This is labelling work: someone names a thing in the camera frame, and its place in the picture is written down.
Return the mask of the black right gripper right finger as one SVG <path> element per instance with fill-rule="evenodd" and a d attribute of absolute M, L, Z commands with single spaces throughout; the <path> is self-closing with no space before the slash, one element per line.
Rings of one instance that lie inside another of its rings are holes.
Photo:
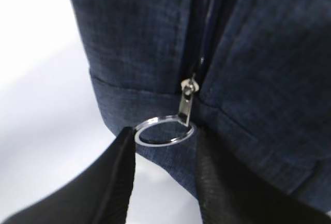
<path fill-rule="evenodd" d="M 251 172 L 205 129 L 197 137 L 195 184 L 203 223 L 330 223 Z"/>

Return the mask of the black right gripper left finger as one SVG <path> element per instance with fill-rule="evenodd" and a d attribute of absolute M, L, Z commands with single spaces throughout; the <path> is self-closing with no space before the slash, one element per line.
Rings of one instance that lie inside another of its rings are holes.
<path fill-rule="evenodd" d="M 131 127 L 79 176 L 4 223 L 126 223 L 136 167 Z"/>

